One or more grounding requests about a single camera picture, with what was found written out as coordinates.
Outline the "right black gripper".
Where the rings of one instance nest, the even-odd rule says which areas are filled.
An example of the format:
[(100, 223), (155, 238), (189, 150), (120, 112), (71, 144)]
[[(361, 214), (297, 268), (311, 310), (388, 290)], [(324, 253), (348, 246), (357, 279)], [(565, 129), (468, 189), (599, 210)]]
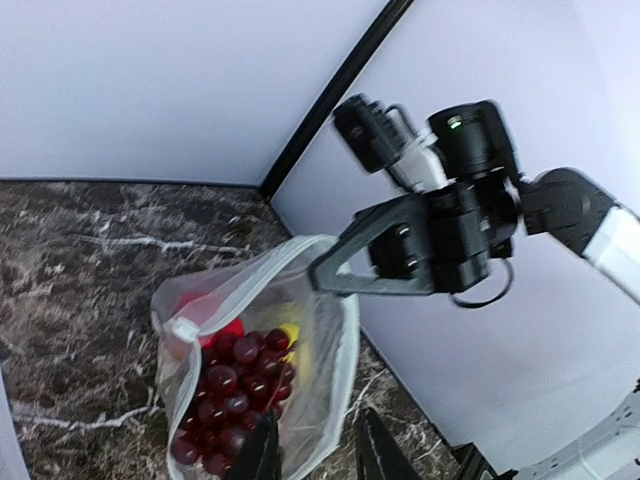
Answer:
[(328, 251), (309, 266), (315, 290), (339, 296), (454, 295), (507, 270), (519, 206), (505, 186), (452, 184), (408, 194), (358, 212)]

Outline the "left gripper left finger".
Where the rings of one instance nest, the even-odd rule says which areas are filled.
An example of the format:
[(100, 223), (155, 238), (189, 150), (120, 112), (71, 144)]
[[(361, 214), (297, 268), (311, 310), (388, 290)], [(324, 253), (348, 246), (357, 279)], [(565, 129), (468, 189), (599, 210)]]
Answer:
[(278, 420), (274, 412), (267, 412), (260, 418), (223, 479), (282, 479), (282, 453)]

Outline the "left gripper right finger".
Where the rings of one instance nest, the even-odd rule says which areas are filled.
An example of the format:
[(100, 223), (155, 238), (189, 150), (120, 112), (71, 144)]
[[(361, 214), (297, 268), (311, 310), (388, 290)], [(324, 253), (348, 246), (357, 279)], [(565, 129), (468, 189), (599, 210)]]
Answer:
[(356, 463), (360, 480), (421, 480), (371, 407), (361, 409), (358, 414)]

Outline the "dark red grape bunch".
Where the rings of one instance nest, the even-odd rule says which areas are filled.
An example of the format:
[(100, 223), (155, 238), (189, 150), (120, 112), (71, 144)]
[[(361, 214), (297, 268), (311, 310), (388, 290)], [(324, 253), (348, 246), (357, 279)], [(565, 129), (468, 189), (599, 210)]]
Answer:
[(297, 373), (288, 352), (280, 327), (240, 338), (222, 334), (213, 347), (201, 347), (195, 392), (170, 443), (173, 459), (222, 478), (259, 419), (269, 411), (281, 417)]

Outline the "yellow bell pepper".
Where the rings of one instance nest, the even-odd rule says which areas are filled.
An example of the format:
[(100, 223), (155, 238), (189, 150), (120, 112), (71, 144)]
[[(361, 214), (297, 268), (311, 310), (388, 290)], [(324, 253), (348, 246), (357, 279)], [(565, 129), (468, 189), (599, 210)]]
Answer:
[(284, 303), (279, 310), (279, 327), (289, 338), (285, 359), (297, 369), (298, 382), (308, 384), (312, 377), (312, 351), (304, 339), (307, 332), (305, 308), (296, 302)]

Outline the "clear zip top bag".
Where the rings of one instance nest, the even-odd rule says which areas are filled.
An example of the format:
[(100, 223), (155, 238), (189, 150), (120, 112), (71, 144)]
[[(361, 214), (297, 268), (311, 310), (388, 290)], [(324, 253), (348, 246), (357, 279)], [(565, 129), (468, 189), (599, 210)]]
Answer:
[(151, 299), (156, 382), (173, 479), (225, 479), (273, 414), (286, 479), (339, 445), (359, 356), (359, 302), (314, 290), (308, 267), (334, 244), (297, 236), (231, 267), (165, 280)]

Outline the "red bell pepper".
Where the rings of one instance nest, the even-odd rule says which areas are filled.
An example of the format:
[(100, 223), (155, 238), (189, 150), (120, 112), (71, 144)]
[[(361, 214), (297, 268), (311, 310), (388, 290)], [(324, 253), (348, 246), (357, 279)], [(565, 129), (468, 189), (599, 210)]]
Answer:
[[(193, 292), (188, 292), (181, 295), (178, 299), (177, 305), (174, 307), (173, 313), (178, 313), (182, 308), (184, 308), (187, 304), (200, 299), (208, 294), (207, 291), (204, 290), (196, 290)], [(240, 338), (244, 336), (246, 333), (244, 324), (241, 319), (235, 318), (228, 325), (221, 328), (214, 334), (208, 334), (199, 338), (199, 343), (202, 348), (209, 348), (215, 345), (215, 342), (222, 334), (230, 334), (234, 335), (236, 338)]]

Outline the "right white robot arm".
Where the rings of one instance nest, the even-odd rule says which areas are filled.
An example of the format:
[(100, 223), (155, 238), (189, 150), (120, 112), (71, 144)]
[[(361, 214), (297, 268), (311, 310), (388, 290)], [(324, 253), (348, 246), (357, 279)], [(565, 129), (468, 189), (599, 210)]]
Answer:
[(620, 227), (637, 225), (633, 213), (570, 169), (553, 170), (519, 194), (513, 199), (498, 178), (483, 191), (453, 182), (363, 210), (312, 263), (312, 284), (340, 296), (446, 294), (460, 308), (478, 309), (461, 293), (489, 276), (490, 259), (509, 261), (523, 221), (528, 234), (550, 234), (639, 299), (639, 263), (614, 244)]

